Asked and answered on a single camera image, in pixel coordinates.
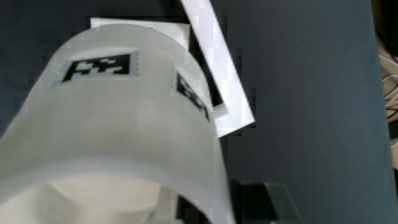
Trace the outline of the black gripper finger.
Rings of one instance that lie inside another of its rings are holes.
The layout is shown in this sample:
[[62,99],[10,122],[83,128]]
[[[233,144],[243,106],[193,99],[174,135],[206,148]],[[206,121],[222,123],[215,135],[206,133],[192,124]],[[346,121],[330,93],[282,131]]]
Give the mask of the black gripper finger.
[[229,193],[236,224],[302,224],[282,184],[231,180]]

